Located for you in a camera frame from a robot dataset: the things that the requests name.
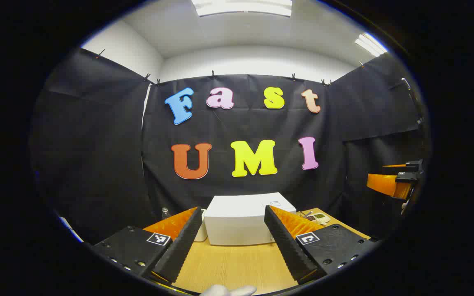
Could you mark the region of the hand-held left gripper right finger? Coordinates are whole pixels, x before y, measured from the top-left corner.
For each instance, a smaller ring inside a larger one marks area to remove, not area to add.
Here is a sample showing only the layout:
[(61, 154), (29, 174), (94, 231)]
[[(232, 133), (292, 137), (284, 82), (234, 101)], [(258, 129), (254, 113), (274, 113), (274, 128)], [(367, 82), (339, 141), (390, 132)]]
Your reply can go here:
[(319, 225), (274, 206), (265, 207), (264, 221), (299, 284), (342, 271), (379, 244), (342, 224)]

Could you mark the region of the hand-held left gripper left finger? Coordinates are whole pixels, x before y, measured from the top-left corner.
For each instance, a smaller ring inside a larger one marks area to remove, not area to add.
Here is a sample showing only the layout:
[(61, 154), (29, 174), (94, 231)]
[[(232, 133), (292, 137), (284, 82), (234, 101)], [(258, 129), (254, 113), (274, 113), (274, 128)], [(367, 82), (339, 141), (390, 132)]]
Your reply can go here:
[(200, 207), (148, 227), (127, 226), (92, 246), (105, 260), (139, 277), (174, 283), (202, 225)]

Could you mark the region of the white microwave oven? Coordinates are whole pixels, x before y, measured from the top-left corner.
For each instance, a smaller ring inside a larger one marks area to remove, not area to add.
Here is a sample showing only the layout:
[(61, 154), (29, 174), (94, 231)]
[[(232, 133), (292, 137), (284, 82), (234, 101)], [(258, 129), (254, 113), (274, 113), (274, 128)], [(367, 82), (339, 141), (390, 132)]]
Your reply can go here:
[(280, 193), (214, 196), (204, 211), (207, 238), (212, 245), (273, 243), (265, 224), (265, 209), (274, 206), (290, 213), (296, 208)]

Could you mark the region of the white toaster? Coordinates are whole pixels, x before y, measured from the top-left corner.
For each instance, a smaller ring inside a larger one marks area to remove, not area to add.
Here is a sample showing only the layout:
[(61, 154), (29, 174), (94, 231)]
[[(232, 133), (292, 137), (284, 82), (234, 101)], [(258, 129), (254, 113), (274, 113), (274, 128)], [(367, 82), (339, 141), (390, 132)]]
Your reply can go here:
[(207, 229), (206, 229), (206, 225), (205, 225), (205, 221), (204, 221), (204, 213), (205, 213), (205, 209), (202, 208), (201, 209), (201, 219), (202, 219), (202, 223), (198, 229), (198, 232), (196, 234), (196, 237), (194, 239), (194, 242), (203, 242), (207, 239)]

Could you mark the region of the ceiling light panel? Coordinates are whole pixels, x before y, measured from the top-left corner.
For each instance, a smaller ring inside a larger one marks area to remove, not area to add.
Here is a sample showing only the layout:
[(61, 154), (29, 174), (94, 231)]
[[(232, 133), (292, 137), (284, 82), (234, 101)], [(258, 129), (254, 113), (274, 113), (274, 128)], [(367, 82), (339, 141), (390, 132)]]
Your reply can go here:
[(290, 17), (292, 0), (191, 0), (199, 16), (263, 13)]
[(376, 40), (369, 33), (364, 32), (363, 34), (358, 35), (357, 39), (354, 41), (356, 45), (365, 49), (367, 52), (372, 54), (374, 57), (379, 57), (382, 54), (388, 52), (388, 50), (382, 45), (378, 40)]

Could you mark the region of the black backdrop cloth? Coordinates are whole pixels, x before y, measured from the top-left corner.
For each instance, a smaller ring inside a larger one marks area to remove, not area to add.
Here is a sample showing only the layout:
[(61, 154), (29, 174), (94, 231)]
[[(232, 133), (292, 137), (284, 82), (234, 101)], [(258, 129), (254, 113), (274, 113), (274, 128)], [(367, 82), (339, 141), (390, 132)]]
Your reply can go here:
[(90, 243), (153, 224), (163, 207), (271, 192), (383, 238), (401, 202), (367, 188), (367, 175), (420, 160), (428, 145), (403, 77), (382, 56), (331, 86), (258, 74), (151, 86), (80, 49), (37, 100), (32, 167), (46, 199)]

